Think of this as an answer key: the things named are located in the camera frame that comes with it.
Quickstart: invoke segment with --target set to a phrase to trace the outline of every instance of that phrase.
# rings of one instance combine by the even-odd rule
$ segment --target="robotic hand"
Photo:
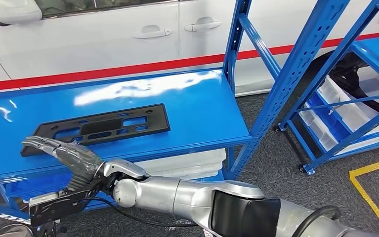
[[[27,137],[33,146],[56,157],[72,172],[67,189],[32,198],[29,213],[33,227],[79,213],[99,192],[113,197],[123,208],[136,206],[171,213],[218,237],[355,237],[377,236],[322,216],[333,206],[311,211],[279,198],[266,198],[251,184],[237,181],[198,182],[150,176],[123,159],[103,162],[75,143],[38,136]]]

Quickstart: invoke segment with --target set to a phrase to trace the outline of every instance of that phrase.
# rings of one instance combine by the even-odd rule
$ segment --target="car door handle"
[[[205,23],[205,24],[190,24],[185,26],[186,31],[202,31],[202,30],[208,30],[208,29],[213,29],[215,27],[218,27],[221,25],[221,22],[219,21],[214,21],[210,23]]]
[[[148,25],[141,28],[141,32],[135,34],[133,37],[136,39],[149,39],[168,36],[172,30],[161,29],[158,25]]]

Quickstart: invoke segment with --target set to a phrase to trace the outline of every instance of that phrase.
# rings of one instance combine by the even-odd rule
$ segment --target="black mounting plate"
[[[156,104],[41,123],[34,135],[62,142],[76,141],[87,146],[167,131],[170,131],[170,126],[165,105]],[[24,147],[21,151],[22,157],[38,154],[43,154],[43,151],[33,147]]]

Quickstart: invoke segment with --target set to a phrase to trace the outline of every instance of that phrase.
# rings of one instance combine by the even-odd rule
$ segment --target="black cable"
[[[327,214],[328,212],[335,212],[335,214],[332,216],[332,220],[339,219],[340,217],[339,207],[333,206],[333,205],[320,207],[319,209],[311,213],[309,216],[307,216],[307,218],[297,227],[292,237],[300,237],[313,221],[315,221],[317,218],[319,218],[323,214]]]
[[[131,215],[123,212],[121,209],[119,209],[118,207],[116,207],[115,205],[113,205],[110,201],[108,201],[108,200],[106,200],[104,198],[100,198],[100,197],[84,198],[82,200],[104,202],[104,203],[108,204],[111,208],[115,209],[115,211],[118,212],[118,213],[120,213],[121,215],[123,215],[125,217],[128,217],[128,218],[130,218],[132,220],[139,221],[139,222],[142,222],[142,223],[145,223],[145,224],[149,224],[149,225],[152,225],[152,226],[161,226],[161,227],[193,227],[193,226],[198,226],[195,223],[191,223],[191,224],[160,224],[160,223],[155,223],[155,222],[150,222],[150,221],[142,220],[142,219],[140,219],[138,217],[131,216]]]

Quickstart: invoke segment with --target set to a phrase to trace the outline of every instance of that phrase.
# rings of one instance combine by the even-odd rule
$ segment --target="red stripe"
[[[359,36],[359,40],[371,39],[379,37],[379,33],[368,34]],[[337,46],[342,39],[329,39],[326,40],[322,48]],[[294,45],[279,46],[274,48],[269,48],[273,55],[290,53]],[[237,59],[249,59],[259,57],[256,50],[239,52]],[[29,86],[40,86],[49,85],[65,82],[75,82],[81,80],[98,79],[98,78],[108,78],[108,77],[118,77],[129,74],[154,72],[168,69],[184,68],[199,66],[212,63],[220,63],[224,60],[224,54],[202,56],[196,58],[186,58],[173,61],[165,61],[158,63],[148,63],[140,65],[132,65],[118,68],[108,68],[100,69],[86,72],[76,72],[76,73],[66,73],[59,75],[50,75],[43,77],[34,78],[24,78],[24,79],[13,79],[13,80],[3,80],[0,81],[0,90],[13,89],[19,87],[29,87]]]

